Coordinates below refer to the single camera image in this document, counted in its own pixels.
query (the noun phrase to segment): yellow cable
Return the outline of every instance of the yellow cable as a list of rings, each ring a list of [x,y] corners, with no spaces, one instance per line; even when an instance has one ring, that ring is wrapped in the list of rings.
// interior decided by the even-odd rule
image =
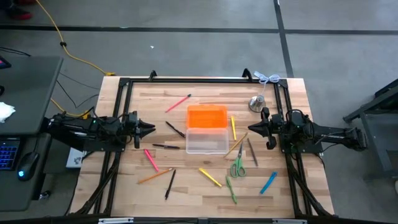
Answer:
[[[58,29],[57,25],[55,24],[54,20],[52,19],[52,16],[47,12],[47,10],[45,10],[45,8],[43,7],[43,5],[40,3],[39,0],[36,0],[36,2],[37,2],[37,4],[43,9],[43,11],[46,13],[46,15],[47,15],[47,16],[49,17],[49,19],[51,20],[52,24],[54,25],[55,29],[56,29],[57,32],[58,32],[58,35],[59,35],[60,38],[61,38],[61,41],[62,41],[62,42],[65,42],[65,41],[63,41],[62,34],[61,34],[60,30]],[[95,65],[95,64],[93,64],[93,63],[91,63],[91,62],[87,62],[86,60],[83,60],[83,59],[80,59],[80,58],[78,58],[78,57],[75,57],[75,56],[71,55],[71,54],[69,53],[69,51],[67,50],[67,48],[66,48],[64,45],[63,45],[62,47],[63,47],[65,53],[67,53],[67,55],[68,55],[69,57],[71,57],[71,58],[73,58],[73,59],[75,59],[75,60],[78,60],[78,61],[80,61],[80,62],[86,63],[86,64],[88,64],[88,65],[91,65],[92,67],[95,67],[96,69],[98,69],[99,71],[101,71],[105,76],[115,75],[114,72],[105,72],[104,70],[102,70],[101,68],[99,68],[97,65]]]
[[[55,106],[57,106],[57,108],[58,108],[60,111],[66,112],[66,111],[65,111],[55,100],[53,100],[52,98],[51,98],[51,102],[53,102],[53,103],[55,104]],[[83,116],[85,113],[86,113],[86,112],[81,113],[81,114],[73,114],[73,113],[68,113],[68,112],[66,112],[67,115],[69,115],[69,116],[76,116],[76,117]]]
[[[51,20],[52,24],[54,25],[55,29],[56,29],[57,32],[58,32],[58,35],[59,35],[60,38],[61,38],[61,42],[65,42],[65,41],[63,41],[62,34],[61,34],[60,30],[58,29],[57,25],[55,24],[55,21],[52,19],[52,16],[49,14],[49,12],[47,12],[47,10],[45,10],[45,8],[43,7],[43,5],[40,3],[39,0],[36,0],[36,2],[37,2],[37,4],[43,9],[43,11],[46,13],[46,15],[47,15],[47,16],[49,17],[49,19]],[[71,54],[69,53],[69,51],[67,50],[67,48],[66,48],[64,45],[62,46],[62,48],[63,48],[63,50],[65,51],[65,53],[67,53],[67,55],[68,55],[69,57],[71,57],[71,58],[73,58],[73,59],[75,59],[75,60],[77,60],[77,61],[79,61],[79,62],[83,62],[83,63],[86,63],[86,64],[88,64],[88,65],[91,65],[92,67],[95,67],[96,69],[98,69],[99,71],[101,71],[105,76],[115,75],[114,72],[105,72],[102,68],[99,68],[97,65],[95,65],[95,64],[93,64],[93,63],[91,63],[91,62],[87,62],[86,60],[83,60],[83,59],[81,59],[81,58],[78,58],[78,57],[75,57],[75,56],[71,55]],[[55,106],[57,106],[57,108],[58,108],[60,111],[66,112],[55,100],[53,100],[53,99],[51,98],[51,101],[55,104]],[[73,114],[73,113],[68,113],[68,112],[66,112],[67,115],[69,115],[69,116],[76,116],[76,117],[83,116],[85,113],[86,113],[86,112],[81,113],[81,114]]]

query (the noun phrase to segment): computer mouse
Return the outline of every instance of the computer mouse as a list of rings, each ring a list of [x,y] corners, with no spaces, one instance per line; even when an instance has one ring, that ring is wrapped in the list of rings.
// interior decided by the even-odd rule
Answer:
[[[39,153],[29,152],[25,154],[18,164],[17,176],[20,181],[27,181],[35,174]]]

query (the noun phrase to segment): orange lid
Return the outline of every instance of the orange lid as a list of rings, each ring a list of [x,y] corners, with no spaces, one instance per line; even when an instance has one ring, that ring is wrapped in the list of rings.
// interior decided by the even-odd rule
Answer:
[[[226,128],[227,125],[226,106],[188,106],[187,128]]]

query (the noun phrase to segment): plastic box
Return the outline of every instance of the plastic box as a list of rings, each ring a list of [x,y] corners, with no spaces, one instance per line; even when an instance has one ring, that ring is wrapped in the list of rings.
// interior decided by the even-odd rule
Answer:
[[[228,149],[226,128],[187,129],[186,151],[189,154],[226,154]]]
[[[187,111],[187,128],[227,128],[226,106],[190,105]]]

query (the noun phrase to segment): yellow pencil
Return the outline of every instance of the yellow pencil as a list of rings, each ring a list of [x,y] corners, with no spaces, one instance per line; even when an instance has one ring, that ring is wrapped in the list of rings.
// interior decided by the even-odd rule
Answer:
[[[239,141],[237,141],[237,142],[235,143],[235,145],[232,146],[231,149],[225,154],[224,158],[225,158],[226,156],[228,156],[228,154],[231,153],[232,150],[234,150],[234,148],[235,148],[235,147],[244,139],[244,137],[246,137],[247,135],[248,135],[248,133],[244,134],[244,136],[243,136],[241,139],[239,139]]]
[[[231,116],[231,123],[232,123],[232,132],[234,133],[234,140],[236,141],[235,119],[234,119],[234,116]]]
[[[222,187],[222,185],[217,182],[214,178],[211,177],[210,174],[207,173],[207,171],[205,171],[203,168],[199,168],[199,171],[202,172],[203,174],[205,174],[210,180],[212,180],[216,185],[218,185],[219,187]]]

